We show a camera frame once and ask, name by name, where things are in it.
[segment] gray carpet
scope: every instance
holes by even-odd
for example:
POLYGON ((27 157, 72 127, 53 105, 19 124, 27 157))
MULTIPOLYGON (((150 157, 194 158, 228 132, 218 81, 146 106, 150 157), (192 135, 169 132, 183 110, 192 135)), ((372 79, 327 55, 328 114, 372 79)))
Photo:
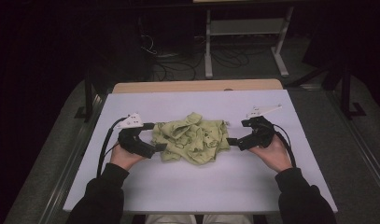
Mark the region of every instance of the gray carpet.
MULTIPOLYGON (((294 38, 286 42, 282 56, 291 73, 289 78, 281 78, 278 75, 272 54, 265 50, 261 54, 248 56, 250 63, 239 68, 229 69, 214 63, 215 79, 271 77, 289 83, 313 70, 311 66, 301 63, 307 43, 303 38, 294 38)), ((193 64, 196 62, 196 57, 190 61, 193 64)), ((196 71, 196 78, 204 79, 202 63, 196 67, 196 71)), ((175 79, 192 76, 183 75, 185 72, 192 71, 171 71, 170 76, 174 74, 175 79)), ((320 77, 311 82, 319 84, 319 80, 320 77)), ((366 117, 354 118, 352 123, 380 161, 380 109, 358 80, 353 79, 352 88, 353 101, 359 102, 367 113, 366 117)), ((339 95, 339 90, 289 90, 289 94, 338 206, 338 223, 379 224, 380 188, 361 157, 359 146, 347 128, 347 121, 342 119, 340 112, 335 109, 333 98, 331 100, 332 95, 339 95)), ((83 119, 74 119, 80 106, 84 106, 83 83, 78 84, 62 108, 61 115, 12 206, 6 223, 37 223, 42 217, 84 124, 83 119)), ((54 212, 50 213, 49 223, 64 223, 67 219, 68 214, 62 210, 67 193, 66 190, 57 202, 54 212)), ((128 223, 130 218, 125 216, 122 223, 128 223)), ((271 224, 281 223, 279 216, 268 216, 268 221, 271 224)))

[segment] black jacket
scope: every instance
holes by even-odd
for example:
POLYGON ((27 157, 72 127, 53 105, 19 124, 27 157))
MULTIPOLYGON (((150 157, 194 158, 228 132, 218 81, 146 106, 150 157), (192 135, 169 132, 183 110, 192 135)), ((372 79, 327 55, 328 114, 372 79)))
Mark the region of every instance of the black jacket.
MULTIPOLYGON (((108 163, 99 178, 91 180, 67 223, 120 223, 123 181, 128 172, 108 163)), ((275 177, 282 192, 280 214, 285 224, 333 224, 335 216, 316 186, 309 186, 301 169, 291 168, 275 177)))

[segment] crumpled towel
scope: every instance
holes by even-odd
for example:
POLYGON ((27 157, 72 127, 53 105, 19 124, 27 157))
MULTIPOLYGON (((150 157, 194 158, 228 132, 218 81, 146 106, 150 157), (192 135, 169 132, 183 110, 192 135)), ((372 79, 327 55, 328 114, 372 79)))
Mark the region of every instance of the crumpled towel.
POLYGON ((202 120, 191 113, 184 120, 158 122, 152 132, 152 144, 167 144, 161 153, 163 161, 178 161, 181 157, 192 164, 215 161, 217 153, 230 149, 224 120, 202 120))

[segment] white table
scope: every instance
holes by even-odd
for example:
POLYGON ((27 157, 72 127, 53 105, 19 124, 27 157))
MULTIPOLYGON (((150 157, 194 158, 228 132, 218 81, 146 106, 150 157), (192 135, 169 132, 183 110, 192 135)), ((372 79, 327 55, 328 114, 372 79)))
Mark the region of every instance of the white table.
MULTIPOLYGON (((334 212, 337 207, 320 173, 315 157, 287 91, 184 91, 114 93, 108 95, 93 136, 63 207, 71 211, 82 198, 87 183, 96 176, 97 163, 107 130, 119 118, 138 112, 144 122, 184 119, 191 112, 204 119, 224 119, 230 123, 230 137, 250 133, 241 125, 254 105, 282 108, 265 116, 289 134, 298 167, 312 185, 320 188, 334 212)), ((111 136, 108 148, 117 141, 111 136)), ((142 132, 149 142, 151 131, 142 132)), ((218 154, 215 162, 202 166, 184 160, 162 162, 159 153, 141 161, 125 180, 124 211, 138 214, 268 214, 277 212, 280 191, 270 170, 254 154, 232 147, 218 154)))

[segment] gray floor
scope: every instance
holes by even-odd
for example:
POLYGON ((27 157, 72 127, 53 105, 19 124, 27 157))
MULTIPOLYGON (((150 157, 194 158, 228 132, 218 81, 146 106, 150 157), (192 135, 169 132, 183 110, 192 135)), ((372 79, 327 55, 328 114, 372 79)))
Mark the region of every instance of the gray floor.
MULTIPOLYGON (((223 45, 224 42, 216 44, 214 54, 220 57, 226 56, 219 50, 221 49, 219 44, 223 45)), ((253 46, 254 49, 247 51, 247 53, 260 52, 248 55, 250 63, 247 65, 227 68, 221 66, 215 59, 213 61, 214 79, 278 78, 282 83, 289 83, 315 69, 301 62, 307 44, 308 39, 305 37, 291 38, 286 41, 282 57, 290 72, 288 78, 278 75, 272 53, 269 51, 271 41, 264 39, 260 44, 253 46)), ((199 53, 193 59, 186 61, 192 65, 201 62, 195 68, 196 79, 204 79, 203 61, 199 61, 201 57, 202 53, 199 53)), ((169 66, 175 66, 176 70, 184 71, 168 70, 166 76, 168 79, 183 80, 191 79, 193 76, 193 70, 186 65, 169 63, 169 66)), ((155 70, 161 71, 161 67, 156 66, 155 70)), ((309 83, 313 84, 312 86, 318 86, 321 80, 322 77, 318 77, 309 83)), ((354 126, 359 131, 370 151, 380 162, 380 109, 367 88, 353 78, 351 99, 361 104, 367 116, 356 117, 352 121, 345 119, 337 109, 339 88, 331 92, 318 88, 312 91, 293 89, 289 90, 289 94, 338 206, 339 212, 336 214, 338 223, 380 223, 380 187, 363 159, 358 141, 349 129, 354 126)), ((80 106, 84 106, 82 82, 73 90, 62 108, 61 115, 56 120, 32 172, 8 214, 6 223, 36 223, 39 220, 42 220, 42 223, 46 220, 49 220, 49 223, 64 223, 67 219, 68 214, 62 210, 62 206, 68 189, 63 188, 62 197, 50 199, 51 196, 56 195, 56 191, 61 190, 56 186, 59 186, 62 174, 65 174, 64 171, 67 170, 66 164, 70 160, 70 155, 78 146, 78 141, 82 140, 78 138, 83 136, 83 134, 78 135, 83 130, 81 128, 89 125, 84 124, 83 119, 74 119, 80 106), (53 206, 55 209, 44 214, 46 206, 52 203, 55 204, 53 206)), ((75 162, 76 164, 80 162, 80 156, 75 159, 75 162)), ((125 216, 122 223, 128 223, 130 218, 131 216, 125 216)), ((268 221, 271 224, 281 223, 279 215, 268 216, 268 221)))

